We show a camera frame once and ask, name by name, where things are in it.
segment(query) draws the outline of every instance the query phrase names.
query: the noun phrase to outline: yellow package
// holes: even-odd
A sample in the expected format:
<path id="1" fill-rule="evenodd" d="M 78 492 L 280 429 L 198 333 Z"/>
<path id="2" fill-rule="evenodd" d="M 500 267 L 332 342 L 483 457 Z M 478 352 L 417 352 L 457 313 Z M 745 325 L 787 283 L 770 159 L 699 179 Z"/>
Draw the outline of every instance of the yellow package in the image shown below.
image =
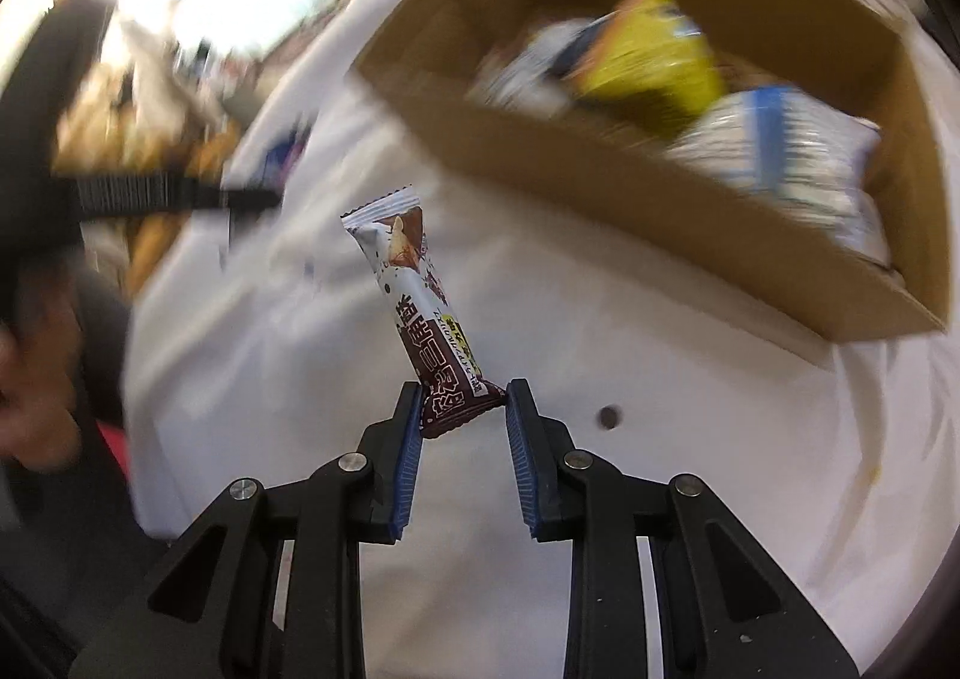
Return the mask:
<path id="1" fill-rule="evenodd" d="M 621 0 L 568 80 L 578 97 L 666 139 L 726 93 L 704 36 L 673 0 Z"/>

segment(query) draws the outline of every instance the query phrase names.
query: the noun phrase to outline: dark spot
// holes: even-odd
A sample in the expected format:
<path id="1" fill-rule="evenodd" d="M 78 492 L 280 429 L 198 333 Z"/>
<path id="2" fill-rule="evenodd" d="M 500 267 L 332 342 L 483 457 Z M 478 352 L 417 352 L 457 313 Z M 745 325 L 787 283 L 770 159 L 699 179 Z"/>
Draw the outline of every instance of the dark spot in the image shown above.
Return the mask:
<path id="1" fill-rule="evenodd" d="M 607 430 L 612 430 L 623 422 L 623 412 L 620 410 L 619 405 L 605 405 L 602 409 L 597 412 L 597 422 L 600 423 L 601 428 Z"/>

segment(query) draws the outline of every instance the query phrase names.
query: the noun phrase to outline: white tablecloth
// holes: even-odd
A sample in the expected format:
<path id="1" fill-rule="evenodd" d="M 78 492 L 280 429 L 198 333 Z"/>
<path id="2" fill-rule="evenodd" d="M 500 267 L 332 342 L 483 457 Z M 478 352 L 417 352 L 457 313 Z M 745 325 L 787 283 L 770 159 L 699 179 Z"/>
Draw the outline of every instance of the white tablecloth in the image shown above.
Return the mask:
<path id="1" fill-rule="evenodd" d="M 960 522 L 956 329 L 827 347 L 622 233 L 445 174 L 347 72 L 397 1 L 353 0 L 241 147 L 234 179 L 319 115 L 280 217 L 229 252 L 224 220 L 195 217 L 136 310 L 144 526 L 181 531 L 237 476 L 309 476 L 392 413 L 413 371 L 339 215 L 414 184 L 486 376 L 528 378 L 541 413 L 625 473 L 707 479 L 866 668 Z M 960 83 L 911 41 L 960 211 Z M 596 420 L 607 404 L 613 430 Z M 560 676 L 568 562 L 520 519 L 502 410 L 425 443 L 402 542 L 362 554 L 370 676 Z"/>

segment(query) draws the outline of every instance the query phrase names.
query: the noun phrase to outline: open cardboard box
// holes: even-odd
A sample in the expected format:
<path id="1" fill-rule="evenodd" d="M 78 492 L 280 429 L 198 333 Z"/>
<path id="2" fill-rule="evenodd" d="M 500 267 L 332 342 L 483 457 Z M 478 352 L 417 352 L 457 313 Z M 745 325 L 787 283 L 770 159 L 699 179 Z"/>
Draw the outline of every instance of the open cardboard box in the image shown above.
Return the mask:
<path id="1" fill-rule="evenodd" d="M 866 188 L 905 289 L 819 230 L 589 119 L 467 100 L 478 65 L 544 16 L 617 0 L 403 0 L 356 66 L 446 166 L 508 184 L 689 259 L 832 341 L 942 329 L 949 231 L 939 152 L 895 28 L 856 0 L 677 0 L 712 47 L 880 124 Z"/>

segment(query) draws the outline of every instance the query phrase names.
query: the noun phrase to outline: human hand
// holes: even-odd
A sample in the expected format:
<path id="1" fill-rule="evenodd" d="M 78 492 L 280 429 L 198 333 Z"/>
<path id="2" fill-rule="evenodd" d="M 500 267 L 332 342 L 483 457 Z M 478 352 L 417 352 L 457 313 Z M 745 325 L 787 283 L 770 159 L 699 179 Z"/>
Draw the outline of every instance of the human hand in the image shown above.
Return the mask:
<path id="1" fill-rule="evenodd" d="M 80 454 L 80 428 L 71 414 L 80 326 L 66 276 L 31 283 L 37 307 L 21 339 L 0 325 L 0 458 L 53 471 Z"/>

